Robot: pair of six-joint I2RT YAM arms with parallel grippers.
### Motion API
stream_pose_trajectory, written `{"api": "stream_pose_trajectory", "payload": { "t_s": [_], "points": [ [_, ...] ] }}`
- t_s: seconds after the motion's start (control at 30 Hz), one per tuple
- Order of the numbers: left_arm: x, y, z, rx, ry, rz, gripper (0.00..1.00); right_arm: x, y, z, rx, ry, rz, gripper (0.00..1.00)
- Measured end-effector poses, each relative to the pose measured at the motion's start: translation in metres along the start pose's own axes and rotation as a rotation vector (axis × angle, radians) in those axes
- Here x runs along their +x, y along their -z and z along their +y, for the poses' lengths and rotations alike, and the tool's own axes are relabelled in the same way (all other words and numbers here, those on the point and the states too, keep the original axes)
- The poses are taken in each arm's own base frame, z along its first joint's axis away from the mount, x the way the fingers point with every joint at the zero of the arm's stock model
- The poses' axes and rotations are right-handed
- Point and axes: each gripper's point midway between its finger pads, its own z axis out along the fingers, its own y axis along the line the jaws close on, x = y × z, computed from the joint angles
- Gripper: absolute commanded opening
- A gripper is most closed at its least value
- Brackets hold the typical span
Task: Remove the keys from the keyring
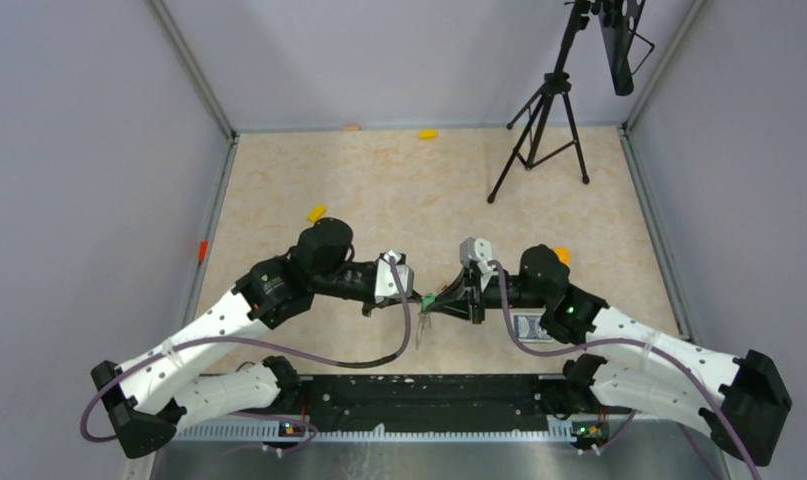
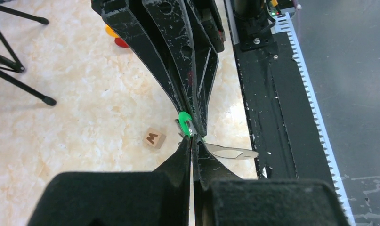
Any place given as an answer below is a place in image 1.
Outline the green key tag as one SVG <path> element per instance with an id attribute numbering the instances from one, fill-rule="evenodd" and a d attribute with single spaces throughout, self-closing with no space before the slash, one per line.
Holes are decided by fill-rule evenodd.
<path id="1" fill-rule="evenodd" d="M 430 307 L 435 303 L 435 301 L 436 301 L 436 295 L 435 294 L 429 293 L 429 294 L 424 295 L 421 298 L 421 310 L 422 311 L 428 311 L 430 309 Z"/>

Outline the metal key holder plate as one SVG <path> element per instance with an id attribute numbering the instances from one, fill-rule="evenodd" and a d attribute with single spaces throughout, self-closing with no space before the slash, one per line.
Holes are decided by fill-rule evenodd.
<path id="1" fill-rule="evenodd" d="M 415 329 L 415 348 L 417 350 L 421 348 L 424 336 L 431 328 L 431 314 L 429 312 L 420 312 Z"/>

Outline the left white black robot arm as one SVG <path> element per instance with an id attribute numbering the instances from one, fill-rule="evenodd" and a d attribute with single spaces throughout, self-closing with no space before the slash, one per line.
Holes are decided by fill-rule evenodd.
<path id="1" fill-rule="evenodd" d="M 91 371 L 97 389 L 80 420 L 89 442 L 90 412 L 103 405 L 129 459 L 147 456 L 178 433 L 247 409 L 287 413 L 298 404 L 300 377 L 290 364 L 299 351 L 262 341 L 285 321 L 308 311 L 316 296 L 359 301 L 363 313 L 404 309 L 404 338 L 412 334 L 410 304 L 420 301 L 414 272 L 389 250 L 356 262 L 351 227 L 322 218 L 283 255 L 256 263 L 211 307 L 144 354 L 104 361 Z"/>

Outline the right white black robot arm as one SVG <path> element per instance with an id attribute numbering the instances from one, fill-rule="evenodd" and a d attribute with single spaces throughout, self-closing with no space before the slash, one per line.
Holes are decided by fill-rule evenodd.
<path id="1" fill-rule="evenodd" d="M 423 308 L 480 323 L 490 309 L 536 310 L 546 335 L 576 359 L 565 364 L 565 397 L 579 412 L 598 405 L 652 413 L 687 426 L 750 466 L 770 464 L 792 400 L 775 362 L 749 350 L 714 351 L 630 317 L 569 280 L 551 248 L 525 250 L 516 274 L 483 239 L 460 247 L 462 270 Z"/>

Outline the orange object behind right arm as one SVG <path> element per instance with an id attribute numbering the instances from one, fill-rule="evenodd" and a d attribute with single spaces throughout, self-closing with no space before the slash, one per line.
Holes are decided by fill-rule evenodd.
<path id="1" fill-rule="evenodd" d="M 557 255 L 557 258 L 559 259 L 559 261 L 562 264 L 564 264 L 566 266 L 569 266 L 571 264 L 571 257 L 570 257 L 570 252 L 569 252 L 568 248 L 555 247 L 553 249 L 553 251 L 555 252 L 555 254 Z"/>

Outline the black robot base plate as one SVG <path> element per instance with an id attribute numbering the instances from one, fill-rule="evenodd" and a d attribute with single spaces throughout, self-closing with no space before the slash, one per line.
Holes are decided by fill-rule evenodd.
<path id="1" fill-rule="evenodd" d="M 249 417 L 303 420 L 322 433 L 509 433 L 545 431 L 558 420 L 625 414 L 557 374 L 318 374 L 302 377 Z"/>

